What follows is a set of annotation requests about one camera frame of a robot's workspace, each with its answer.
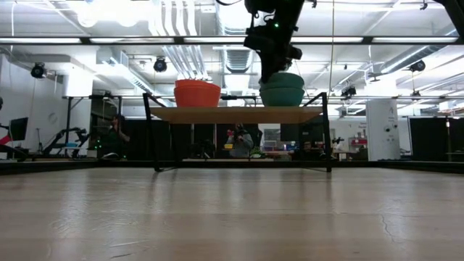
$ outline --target teal bowl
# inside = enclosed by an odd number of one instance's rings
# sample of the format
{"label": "teal bowl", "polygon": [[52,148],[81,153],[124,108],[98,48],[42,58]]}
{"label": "teal bowl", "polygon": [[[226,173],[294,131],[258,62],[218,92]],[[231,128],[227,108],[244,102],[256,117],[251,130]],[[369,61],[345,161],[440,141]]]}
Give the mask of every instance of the teal bowl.
{"label": "teal bowl", "polygon": [[303,88],[305,80],[299,75],[290,72],[277,72],[270,76],[267,83],[260,81],[261,89],[269,88]]}
{"label": "teal bowl", "polygon": [[271,88],[260,92],[265,107],[296,107],[302,103],[305,90],[298,88]]}

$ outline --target ceiling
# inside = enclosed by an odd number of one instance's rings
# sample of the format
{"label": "ceiling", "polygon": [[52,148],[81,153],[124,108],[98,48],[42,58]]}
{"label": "ceiling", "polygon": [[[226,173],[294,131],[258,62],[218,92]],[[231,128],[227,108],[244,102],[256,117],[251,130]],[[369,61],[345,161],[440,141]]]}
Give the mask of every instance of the ceiling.
{"label": "ceiling", "polygon": [[[218,23],[214,0],[194,2],[195,26],[198,34],[217,35]],[[430,2],[428,9],[422,11],[420,10],[422,2],[422,0],[335,0],[335,11],[332,10],[333,2],[330,0],[319,0],[315,9],[308,2],[304,5],[298,23],[299,31],[295,34],[298,36],[331,36],[332,33],[335,36],[444,36],[446,31],[444,28],[453,28],[445,10],[439,4],[428,1]],[[52,5],[44,0],[0,1],[0,36],[12,35],[12,14],[15,36],[151,36],[148,21],[153,17],[152,1],[132,1],[129,7],[126,7],[123,14],[136,14],[139,19],[132,27],[123,27],[118,22],[111,21],[111,17],[104,18],[104,21],[99,21],[91,28],[80,26],[76,9],[84,4],[86,4],[84,1],[79,0],[53,1]],[[232,15],[241,23],[250,19],[246,13]],[[215,50],[218,47],[220,46],[202,46],[201,53],[208,75],[214,83],[222,85],[223,58],[221,51]],[[369,73],[374,71],[369,68],[369,64],[381,65],[413,48],[405,45],[297,47],[303,51],[303,57],[294,63],[290,71],[304,78],[309,94],[328,91],[329,86],[332,87],[331,91],[340,94],[345,84],[337,84],[356,70],[363,69]],[[33,54],[68,55],[91,70],[101,73],[100,80],[94,82],[94,88],[130,95],[134,87],[120,75],[99,72],[99,66],[95,61],[95,52],[98,48],[95,46],[16,46],[15,51],[21,53],[26,60]],[[169,59],[166,72],[155,73],[153,70],[156,57],[166,55],[161,46],[121,45],[113,48],[115,53],[124,51],[130,58],[130,68],[161,94],[172,95],[178,72]],[[432,86],[459,75],[459,68],[463,66],[462,54],[464,54],[462,46],[447,46],[423,59],[426,70],[417,72],[414,81],[411,80],[411,72],[404,70],[382,76],[381,79],[394,80],[397,83],[398,94],[409,95],[413,86],[415,88]],[[260,79],[260,61],[257,55],[254,55],[248,73],[252,76],[249,77],[248,88],[245,86],[243,93],[257,94],[259,88],[257,83]],[[356,86],[359,95],[363,93],[364,86],[370,80],[359,77],[351,83]],[[426,95],[446,94],[450,89],[462,88],[461,83],[464,83],[464,80],[458,79],[452,85],[441,86]]]}

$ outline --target table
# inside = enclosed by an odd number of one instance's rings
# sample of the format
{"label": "table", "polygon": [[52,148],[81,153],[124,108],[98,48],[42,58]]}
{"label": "table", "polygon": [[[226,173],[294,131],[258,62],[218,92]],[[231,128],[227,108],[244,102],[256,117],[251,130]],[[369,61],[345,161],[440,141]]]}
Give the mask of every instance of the table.
{"label": "table", "polygon": [[[146,122],[149,132],[150,149],[153,154],[154,169],[162,172],[156,155],[156,144],[152,126],[152,116],[161,120],[168,121],[171,125],[175,124],[228,124],[228,123],[284,123],[284,124],[301,124],[313,119],[319,115],[323,116],[324,144],[326,144],[326,155],[331,155],[331,137],[328,122],[328,99],[327,93],[320,93],[302,107],[164,107],[157,98],[144,94],[144,107],[146,113]],[[322,106],[308,107],[309,104],[317,99],[322,99]],[[151,107],[149,101],[152,100],[161,107]],[[175,138],[171,128],[171,144],[175,161],[173,167],[181,167],[183,161],[180,161],[175,151]],[[233,161],[221,160],[224,163],[233,163]],[[252,161],[241,162],[240,166],[252,166],[247,163],[256,163]],[[301,162],[295,162],[294,167],[302,167]],[[326,172],[331,172],[330,157],[326,160]]]}

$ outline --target wooden tabletop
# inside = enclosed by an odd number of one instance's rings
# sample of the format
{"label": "wooden tabletop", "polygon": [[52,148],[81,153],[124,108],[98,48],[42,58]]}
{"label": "wooden tabletop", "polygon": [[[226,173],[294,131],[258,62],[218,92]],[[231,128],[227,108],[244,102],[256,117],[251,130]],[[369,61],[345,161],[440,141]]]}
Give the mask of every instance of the wooden tabletop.
{"label": "wooden tabletop", "polygon": [[304,123],[322,113],[322,107],[154,107],[154,116],[173,124]]}

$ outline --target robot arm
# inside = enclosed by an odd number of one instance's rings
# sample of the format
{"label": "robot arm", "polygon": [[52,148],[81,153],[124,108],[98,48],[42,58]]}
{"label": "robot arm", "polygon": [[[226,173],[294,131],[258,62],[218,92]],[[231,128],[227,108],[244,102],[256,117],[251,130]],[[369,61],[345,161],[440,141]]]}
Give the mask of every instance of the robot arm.
{"label": "robot arm", "polygon": [[[308,1],[312,2],[313,8],[316,7],[317,0]],[[458,33],[464,36],[464,0],[435,1],[444,6]],[[297,22],[304,3],[305,0],[245,0],[245,7],[252,14],[252,24],[246,30],[244,45],[260,56],[263,83],[273,73],[288,69],[293,59],[301,59],[302,51],[290,42],[293,33],[298,31]],[[253,22],[258,12],[273,13],[273,18],[266,20],[265,25],[255,27]]]}

